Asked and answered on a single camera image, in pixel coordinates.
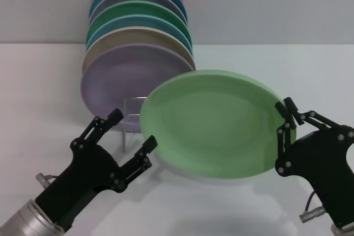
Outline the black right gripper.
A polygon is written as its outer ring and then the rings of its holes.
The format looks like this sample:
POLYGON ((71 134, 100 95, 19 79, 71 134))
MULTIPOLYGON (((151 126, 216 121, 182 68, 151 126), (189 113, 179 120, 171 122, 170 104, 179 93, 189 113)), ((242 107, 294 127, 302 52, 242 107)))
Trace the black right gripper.
POLYGON ((335 123, 316 111, 300 113, 290 97, 277 102, 275 108, 284 119, 277 128, 278 174, 306 179, 338 228, 353 223, 353 171, 347 163, 353 128, 335 123), (292 144, 295 122, 309 123, 319 130, 292 144))

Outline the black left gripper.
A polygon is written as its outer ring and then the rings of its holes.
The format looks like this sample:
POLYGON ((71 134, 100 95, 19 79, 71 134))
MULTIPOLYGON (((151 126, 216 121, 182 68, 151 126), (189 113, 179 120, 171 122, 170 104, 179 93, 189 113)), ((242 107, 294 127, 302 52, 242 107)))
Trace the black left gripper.
POLYGON ((35 199, 51 222, 67 232, 78 214, 102 191, 124 192, 128 185, 152 167, 148 154, 158 145, 151 135, 122 166, 103 147, 100 139, 124 118, 114 109, 107 119, 95 116, 70 148, 70 165, 35 199))

